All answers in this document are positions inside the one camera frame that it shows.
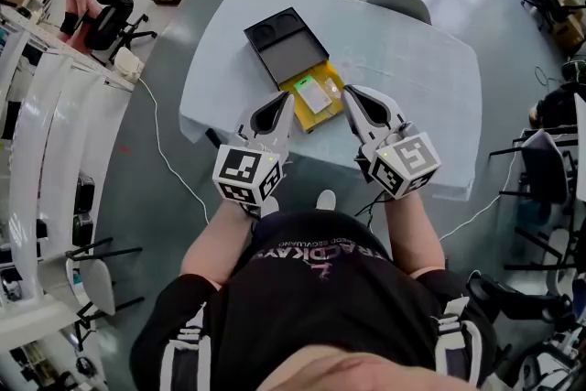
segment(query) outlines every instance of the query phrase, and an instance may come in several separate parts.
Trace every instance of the black office chair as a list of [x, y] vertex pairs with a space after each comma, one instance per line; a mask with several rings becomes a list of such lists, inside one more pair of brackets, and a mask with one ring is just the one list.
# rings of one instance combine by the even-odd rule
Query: black office chair
[[110, 62], [114, 63], [114, 56], [120, 48], [126, 47], [130, 49], [130, 42], [133, 39], [145, 36], [157, 37], [155, 31], [141, 31], [140, 33], [136, 33], [140, 23], [142, 21], [148, 21], [148, 16], [142, 15], [132, 24], [127, 22], [135, 4], [133, 0], [97, 1], [102, 5], [106, 5], [106, 7], [93, 20], [90, 31], [85, 37], [85, 45], [94, 50], [107, 50], [120, 38], [120, 41], [108, 59]]
[[534, 6], [541, 15], [539, 30], [547, 23], [549, 32], [555, 23], [563, 23], [572, 13], [586, 8], [586, 5], [562, 5], [559, 0], [522, 0], [521, 5], [525, 4]]

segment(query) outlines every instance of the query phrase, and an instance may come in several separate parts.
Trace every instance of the chair leg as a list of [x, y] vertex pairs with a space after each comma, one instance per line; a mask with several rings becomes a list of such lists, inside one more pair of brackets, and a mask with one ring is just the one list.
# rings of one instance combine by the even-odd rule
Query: chair leg
[[498, 193], [501, 196], [531, 197], [529, 192], [520, 192], [516, 190], [499, 190]]
[[531, 137], [533, 134], [536, 134], [540, 130], [544, 130], [552, 136], [559, 136], [560, 134], [578, 134], [577, 125], [561, 125], [560, 127], [546, 127], [544, 129], [527, 129], [523, 133], [523, 135], [525, 137]]
[[131, 299], [129, 301], [125, 301], [124, 303], [120, 303], [120, 305], [116, 305], [116, 312], [124, 310], [143, 301], [145, 301], [145, 297], [138, 297], [136, 299]]
[[88, 337], [88, 334], [81, 335], [80, 321], [75, 321], [73, 323], [73, 329], [75, 330], [75, 339], [77, 339], [77, 348], [80, 352], [83, 352], [83, 341]]
[[546, 242], [540, 240], [539, 238], [537, 238], [536, 236], [527, 233], [525, 230], [521, 230], [520, 228], [516, 227], [515, 228], [515, 233], [516, 234], [520, 234], [521, 236], [523, 236], [525, 239], [529, 240], [531, 243], [536, 244], [537, 246], [539, 246], [541, 249], [543, 249], [544, 251], [547, 251], [548, 253], [550, 253], [551, 255], [554, 255], [557, 259], [558, 259], [558, 263], [561, 262], [561, 260], [563, 259], [563, 254], [560, 253], [558, 250], [553, 249], [551, 246], [549, 246]]
[[93, 54], [91, 54], [91, 56], [92, 56], [92, 59], [93, 59], [93, 60], [97, 60], [97, 61], [98, 61], [98, 62], [100, 62], [100, 63], [101, 63], [101, 64], [102, 64], [104, 67], [106, 66], [106, 63], [105, 63], [103, 60], [96, 58], [96, 57], [95, 57]]
[[125, 35], [125, 37], [128, 38], [129, 40], [132, 40], [135, 38], [142, 38], [144, 36], [152, 36], [153, 38], [156, 38], [157, 33], [155, 31], [141, 31], [140, 33], [131, 33], [129, 35]]
[[572, 138], [568, 140], [562, 140], [561, 142], [556, 142], [556, 147], [575, 147], [578, 145], [578, 139]]
[[122, 46], [125, 45], [125, 38], [122, 37], [122, 39], [120, 39], [120, 41], [118, 41], [118, 44], [116, 44], [116, 47], [114, 48], [114, 50], [112, 51], [112, 54], [110, 54], [110, 57], [108, 58], [108, 60], [114, 64], [114, 57], [116, 56], [116, 54], [118, 54], [118, 51], [120, 50], [120, 48]]
[[111, 243], [113, 241], [113, 237], [109, 236], [108, 238], [104, 238], [103, 240], [100, 240], [98, 242], [95, 243], [90, 243], [87, 244], [79, 249], [75, 249], [73, 251], [68, 251], [65, 255], [68, 258], [73, 258], [75, 255], [78, 255], [79, 253], [87, 253], [90, 249], [99, 246], [100, 244], [106, 244], [106, 243]]
[[74, 261], [87, 261], [89, 259], [104, 259], [105, 257], [112, 257], [115, 255], [128, 255], [130, 253], [140, 253], [143, 248], [121, 249], [119, 251], [110, 251], [109, 253], [102, 253], [100, 255], [78, 255], [73, 258]]
[[495, 152], [491, 152], [488, 154], [488, 158], [492, 157], [493, 155], [503, 155], [504, 153], [515, 153], [515, 152], [519, 152], [521, 150], [521, 147], [511, 147], [511, 148], [507, 148], [505, 150], [497, 150]]
[[577, 268], [577, 264], [555, 264], [550, 266], [543, 266], [540, 264], [528, 264], [528, 265], [515, 265], [515, 264], [505, 264], [503, 266], [504, 270], [526, 270], [526, 271], [537, 271], [537, 272], [546, 272], [550, 270], [563, 270], [563, 269], [575, 269]]
[[93, 306], [93, 303], [91, 303], [91, 302], [89, 301], [87, 305], [85, 305], [84, 307], [82, 307], [82, 308], [81, 308], [81, 310], [79, 310], [79, 311], [77, 312], [77, 315], [78, 315], [78, 316], [79, 316], [81, 319], [85, 320], [85, 318], [83, 317], [83, 314], [84, 314], [84, 313], [85, 313], [87, 310], [89, 310], [89, 309], [90, 309], [92, 306]]
[[205, 135], [210, 139], [214, 147], [220, 148], [220, 145], [223, 144], [216, 131], [214, 131], [211, 127], [205, 131]]
[[[116, 305], [116, 312], [120, 311], [120, 310], [125, 310], [128, 307], [131, 307], [137, 303], [140, 303], [141, 301], [145, 301], [145, 297], [138, 297], [136, 299], [131, 299], [130, 301], [126, 301], [125, 303], [121, 303], [120, 305]], [[87, 321], [95, 321], [95, 320], [99, 320], [101, 318], [105, 318], [106, 316], [108, 316], [106, 313], [104, 313], [103, 311], [98, 311], [97, 313], [93, 314], [92, 316], [89, 316], [86, 318]]]
[[530, 0], [522, 0], [521, 4], [530, 4], [531, 6], [534, 6], [535, 8], [538, 7], [538, 5], [535, 2], [531, 2]]

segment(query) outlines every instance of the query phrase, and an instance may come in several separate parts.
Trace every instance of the backpack strap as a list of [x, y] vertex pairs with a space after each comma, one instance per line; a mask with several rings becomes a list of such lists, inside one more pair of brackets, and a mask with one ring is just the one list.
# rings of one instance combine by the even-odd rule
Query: backpack strap
[[[477, 386], [483, 357], [483, 338], [472, 321], [460, 319], [470, 299], [454, 299], [446, 305], [438, 322], [438, 343], [436, 344], [436, 371], [441, 375], [456, 376]], [[470, 369], [466, 360], [464, 334], [471, 338]]]

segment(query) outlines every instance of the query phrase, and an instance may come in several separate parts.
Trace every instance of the yellow packaging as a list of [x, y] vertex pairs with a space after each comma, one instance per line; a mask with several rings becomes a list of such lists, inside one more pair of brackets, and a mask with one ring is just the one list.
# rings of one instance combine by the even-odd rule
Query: yellow packaging
[[[295, 88], [295, 84], [308, 75], [313, 77], [321, 89], [325, 91], [331, 99], [331, 104], [317, 114], [314, 114], [311, 111]], [[317, 125], [325, 123], [342, 112], [343, 106], [340, 98], [342, 96], [343, 87], [344, 82], [338, 75], [338, 72], [333, 68], [329, 60], [325, 60], [310, 69], [291, 77], [289, 80], [283, 81], [279, 85], [279, 90], [291, 92], [293, 96], [295, 96], [295, 116], [298, 118], [303, 131], [308, 133]]]

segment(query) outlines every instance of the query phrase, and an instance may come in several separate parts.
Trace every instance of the white tablecloth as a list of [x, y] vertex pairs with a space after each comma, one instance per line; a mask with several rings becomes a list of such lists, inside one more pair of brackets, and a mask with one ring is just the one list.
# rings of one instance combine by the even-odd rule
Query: white tablecloth
[[[347, 84], [384, 92], [407, 119], [428, 132], [442, 161], [434, 195], [467, 200], [482, 123], [482, 92], [471, 47], [425, 23], [357, 0], [223, 0], [193, 56], [179, 108], [191, 141], [211, 127], [229, 135], [241, 112], [274, 92], [244, 34], [293, 6], [330, 53]], [[358, 171], [358, 140], [343, 115], [305, 135], [297, 126], [289, 150]]]

